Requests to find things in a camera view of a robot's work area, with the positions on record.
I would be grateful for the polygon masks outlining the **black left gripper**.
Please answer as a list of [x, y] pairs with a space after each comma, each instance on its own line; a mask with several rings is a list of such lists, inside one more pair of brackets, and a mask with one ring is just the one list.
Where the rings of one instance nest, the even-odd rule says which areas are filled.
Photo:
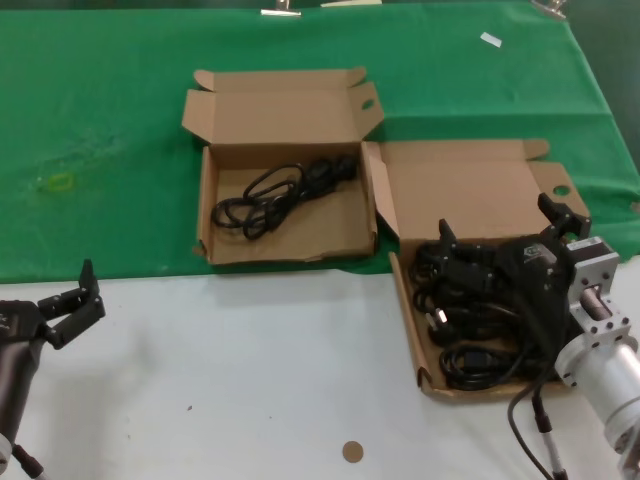
[[78, 287], [40, 300], [1, 302], [1, 434], [18, 433], [45, 340], [62, 349], [106, 315], [93, 263]]

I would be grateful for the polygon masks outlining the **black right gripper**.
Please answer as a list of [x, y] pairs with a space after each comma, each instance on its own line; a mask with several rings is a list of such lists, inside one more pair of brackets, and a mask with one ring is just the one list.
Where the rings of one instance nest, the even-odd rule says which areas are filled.
[[[543, 350], [563, 348], [569, 329], [569, 266], [562, 238], [589, 237], [591, 218], [574, 212], [546, 193], [537, 205], [549, 225], [539, 234], [509, 239], [499, 245], [499, 272], [533, 340]], [[445, 219], [439, 227], [439, 274], [458, 288], [489, 294], [495, 287], [493, 245], [459, 241]]]

